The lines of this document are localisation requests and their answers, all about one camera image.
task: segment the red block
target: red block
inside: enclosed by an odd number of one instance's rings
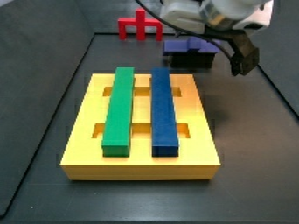
[[[136,39],[145,40],[145,27],[156,27],[156,41],[162,40],[162,25],[157,19],[145,18],[145,10],[138,8],[134,10],[134,17],[121,17],[117,20],[118,38],[126,39],[126,26],[133,25],[136,29]]]

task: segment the yellow base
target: yellow base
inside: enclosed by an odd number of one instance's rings
[[[93,74],[59,167],[75,180],[212,179],[220,161],[190,74],[170,75],[178,157],[152,157],[150,75],[134,75],[129,157],[102,157],[99,147],[113,74]]]

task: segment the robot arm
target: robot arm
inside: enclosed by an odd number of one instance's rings
[[[273,0],[162,0],[160,19],[186,34],[228,41],[232,75],[245,75],[258,62],[248,35],[268,27],[272,5]]]

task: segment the rectangular block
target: rectangular block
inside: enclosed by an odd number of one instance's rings
[[[212,179],[220,161],[190,74],[170,75],[178,157],[152,157],[150,75],[134,74],[129,157],[102,157],[98,142],[113,74],[91,75],[59,167],[73,180]]]
[[[173,94],[166,68],[152,70],[152,156],[177,157],[178,138]]]
[[[133,105],[134,69],[116,69],[101,140],[103,157],[128,157]]]

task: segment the green bar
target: green bar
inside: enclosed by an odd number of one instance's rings
[[[116,69],[106,110],[101,149],[103,157],[128,157],[133,107],[134,69]]]

